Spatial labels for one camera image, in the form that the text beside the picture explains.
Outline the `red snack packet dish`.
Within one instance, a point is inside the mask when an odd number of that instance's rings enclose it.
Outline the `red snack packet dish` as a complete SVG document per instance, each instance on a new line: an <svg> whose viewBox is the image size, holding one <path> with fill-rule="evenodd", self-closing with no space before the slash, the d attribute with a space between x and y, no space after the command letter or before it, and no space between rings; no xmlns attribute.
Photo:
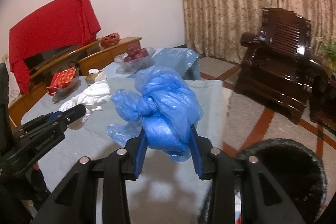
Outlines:
<svg viewBox="0 0 336 224"><path fill-rule="evenodd" d="M61 72L56 72L47 88L52 102L57 103L67 98L79 86L79 69L71 67Z"/></svg>

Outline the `potted green plant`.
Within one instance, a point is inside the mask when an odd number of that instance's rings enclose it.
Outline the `potted green plant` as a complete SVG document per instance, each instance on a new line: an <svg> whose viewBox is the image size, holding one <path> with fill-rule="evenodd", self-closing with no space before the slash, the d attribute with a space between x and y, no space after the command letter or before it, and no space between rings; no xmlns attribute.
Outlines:
<svg viewBox="0 0 336 224"><path fill-rule="evenodd" d="M335 72L335 35L316 37L315 45L317 55L321 58L323 65Z"/></svg>

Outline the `black lined trash bin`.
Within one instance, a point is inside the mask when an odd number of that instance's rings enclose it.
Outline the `black lined trash bin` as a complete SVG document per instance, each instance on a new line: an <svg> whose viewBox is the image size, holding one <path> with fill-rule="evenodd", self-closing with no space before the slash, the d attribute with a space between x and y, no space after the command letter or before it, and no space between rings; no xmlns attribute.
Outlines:
<svg viewBox="0 0 336 224"><path fill-rule="evenodd" d="M210 151L214 175L199 223L328 223L322 160L299 142L267 139L231 157Z"/></svg>

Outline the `red apples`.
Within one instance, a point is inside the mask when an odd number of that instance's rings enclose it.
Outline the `red apples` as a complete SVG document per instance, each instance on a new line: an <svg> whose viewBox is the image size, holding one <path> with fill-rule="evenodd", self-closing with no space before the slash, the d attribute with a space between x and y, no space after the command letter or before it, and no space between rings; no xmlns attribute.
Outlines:
<svg viewBox="0 0 336 224"><path fill-rule="evenodd" d="M146 57L149 55L145 48L140 48L140 46L137 44L132 44L128 46L126 53L127 53L127 56L124 58L124 61L126 63L132 60L137 60L137 59Z"/></svg>

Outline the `white tissue box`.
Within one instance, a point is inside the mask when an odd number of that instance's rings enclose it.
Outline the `white tissue box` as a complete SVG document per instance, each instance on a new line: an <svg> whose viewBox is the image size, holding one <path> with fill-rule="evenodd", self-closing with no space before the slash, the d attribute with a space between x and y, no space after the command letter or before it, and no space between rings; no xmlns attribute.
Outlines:
<svg viewBox="0 0 336 224"><path fill-rule="evenodd" d="M99 81L104 81L107 79L107 76L104 71L99 69L92 68L88 71L88 76L85 78L87 85L92 85Z"/></svg>

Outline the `wooden TV cabinet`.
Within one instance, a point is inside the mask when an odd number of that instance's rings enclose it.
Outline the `wooden TV cabinet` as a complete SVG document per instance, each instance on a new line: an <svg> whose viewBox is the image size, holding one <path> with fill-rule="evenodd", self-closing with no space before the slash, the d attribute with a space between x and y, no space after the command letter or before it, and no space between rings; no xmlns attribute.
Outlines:
<svg viewBox="0 0 336 224"><path fill-rule="evenodd" d="M29 92L20 94L9 104L9 119L12 129L21 125L23 116L47 93L52 75L69 67L79 67L79 75L86 76L91 68L103 69L114 61L114 58L126 52L131 44L140 45L141 38L127 37L115 46L102 48L100 40L77 49L71 46L55 58L43 63L42 67L30 71Z"/></svg>

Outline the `glass fruit bowl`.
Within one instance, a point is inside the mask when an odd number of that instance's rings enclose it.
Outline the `glass fruit bowl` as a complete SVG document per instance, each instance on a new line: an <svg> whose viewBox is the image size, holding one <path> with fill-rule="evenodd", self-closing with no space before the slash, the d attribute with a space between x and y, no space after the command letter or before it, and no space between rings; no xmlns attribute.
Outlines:
<svg viewBox="0 0 336 224"><path fill-rule="evenodd" d="M153 60L153 56L156 50L152 47L146 47L145 49L148 53L147 56L140 57L139 59L132 59L128 62L125 61L126 59L128 59L127 53L116 56L114 58L114 62L118 64L116 72L120 74L132 74L154 65L155 61Z"/></svg>

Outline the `white cloth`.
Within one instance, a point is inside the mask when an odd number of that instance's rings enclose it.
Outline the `white cloth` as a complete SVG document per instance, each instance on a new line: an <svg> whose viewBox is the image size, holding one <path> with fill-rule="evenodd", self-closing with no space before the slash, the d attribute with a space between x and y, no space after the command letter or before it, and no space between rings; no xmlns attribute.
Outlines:
<svg viewBox="0 0 336 224"><path fill-rule="evenodd" d="M101 111L102 105L107 103L111 98L110 87L107 79L93 83L82 93L72 97L60 106L59 111L65 112L70 108L82 104L85 106L86 113L79 119L84 124L94 111Z"/></svg>

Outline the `blue side table cover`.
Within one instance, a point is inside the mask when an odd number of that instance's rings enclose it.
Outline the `blue side table cover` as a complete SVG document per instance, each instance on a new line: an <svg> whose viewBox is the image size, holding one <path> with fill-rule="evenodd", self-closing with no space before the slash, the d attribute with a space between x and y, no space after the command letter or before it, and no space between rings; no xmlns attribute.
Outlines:
<svg viewBox="0 0 336 224"><path fill-rule="evenodd" d="M158 48L149 59L150 65L174 69L184 80L200 80L199 55L189 48ZM136 71L119 69L120 63L113 61L102 70L108 78L135 78Z"/></svg>

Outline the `dark wooden side table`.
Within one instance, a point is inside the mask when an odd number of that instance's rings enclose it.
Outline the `dark wooden side table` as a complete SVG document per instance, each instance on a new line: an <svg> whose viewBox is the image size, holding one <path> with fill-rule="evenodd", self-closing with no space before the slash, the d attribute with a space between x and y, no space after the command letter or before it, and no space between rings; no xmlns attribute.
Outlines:
<svg viewBox="0 0 336 224"><path fill-rule="evenodd" d="M309 100L310 120L335 135L335 72L323 67L314 79Z"/></svg>

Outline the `red cloth over television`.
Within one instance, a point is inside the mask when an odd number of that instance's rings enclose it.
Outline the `red cloth over television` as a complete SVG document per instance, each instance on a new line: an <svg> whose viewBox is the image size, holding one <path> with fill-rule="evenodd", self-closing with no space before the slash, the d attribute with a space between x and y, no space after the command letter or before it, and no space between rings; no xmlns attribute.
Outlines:
<svg viewBox="0 0 336 224"><path fill-rule="evenodd" d="M85 46L101 30L90 0L54 0L23 18L9 31L9 63L19 90L29 92L25 59L78 44Z"/></svg>

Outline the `blue plastic bag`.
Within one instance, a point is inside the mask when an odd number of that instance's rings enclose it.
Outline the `blue plastic bag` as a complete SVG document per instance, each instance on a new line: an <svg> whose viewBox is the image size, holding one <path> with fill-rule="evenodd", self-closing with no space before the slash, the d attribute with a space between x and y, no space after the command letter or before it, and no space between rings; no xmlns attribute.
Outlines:
<svg viewBox="0 0 336 224"><path fill-rule="evenodd" d="M120 146L145 132L148 146L168 154L171 161L187 161L191 126L203 109L183 78L173 69L152 66L135 75L136 92L117 90L112 95L117 114L126 124L112 123L106 131Z"/></svg>

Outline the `red basket ornament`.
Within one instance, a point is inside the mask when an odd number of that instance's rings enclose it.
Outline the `red basket ornament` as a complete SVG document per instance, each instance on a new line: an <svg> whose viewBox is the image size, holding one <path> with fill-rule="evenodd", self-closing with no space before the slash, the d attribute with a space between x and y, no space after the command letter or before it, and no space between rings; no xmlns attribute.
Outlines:
<svg viewBox="0 0 336 224"><path fill-rule="evenodd" d="M103 48L109 48L117 45L119 41L120 41L120 35L117 32L114 32L110 35L103 36L101 38L100 44Z"/></svg>

